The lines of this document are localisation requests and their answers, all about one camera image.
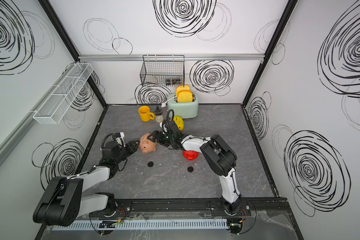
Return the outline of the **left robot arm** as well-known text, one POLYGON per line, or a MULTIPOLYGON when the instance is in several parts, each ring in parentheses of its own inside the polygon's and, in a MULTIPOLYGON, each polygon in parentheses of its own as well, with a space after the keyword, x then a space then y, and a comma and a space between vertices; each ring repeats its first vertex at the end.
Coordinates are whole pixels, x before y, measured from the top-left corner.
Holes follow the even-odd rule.
POLYGON ((78 217, 93 212, 112 217, 118 210, 114 194, 100 192, 84 197, 83 192, 113 178, 120 171, 119 164, 127 161, 139 149, 139 144, 139 140, 126 144, 121 140, 110 141, 102 146, 98 165, 76 175, 54 177, 33 213, 33 221, 67 227, 78 217))

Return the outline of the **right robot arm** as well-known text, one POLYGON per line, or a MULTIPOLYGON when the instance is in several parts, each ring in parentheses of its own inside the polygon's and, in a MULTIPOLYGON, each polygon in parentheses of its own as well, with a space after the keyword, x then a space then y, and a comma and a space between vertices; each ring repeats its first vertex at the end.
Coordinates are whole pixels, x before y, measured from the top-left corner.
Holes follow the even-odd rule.
POLYGON ((236 180, 237 155, 233 149, 216 134, 204 138, 184 134, 173 121, 161 123, 161 127, 161 131, 148 134, 147 140, 170 150, 201 153, 210 169, 219 176, 225 212, 235 215, 240 208, 241 194, 236 180))

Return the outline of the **pink piggy bank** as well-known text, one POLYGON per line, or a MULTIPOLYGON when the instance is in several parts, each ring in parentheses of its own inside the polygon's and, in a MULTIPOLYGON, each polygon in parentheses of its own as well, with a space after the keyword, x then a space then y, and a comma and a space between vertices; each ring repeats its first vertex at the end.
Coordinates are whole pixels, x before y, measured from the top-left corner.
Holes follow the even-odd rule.
POLYGON ((141 150, 142 153, 144 154, 148 154, 151 152, 156 151, 157 147, 155 146, 155 141, 149 141, 147 139, 147 136, 149 135, 149 133, 143 135, 140 138, 140 145, 139 145, 139 149, 141 150))

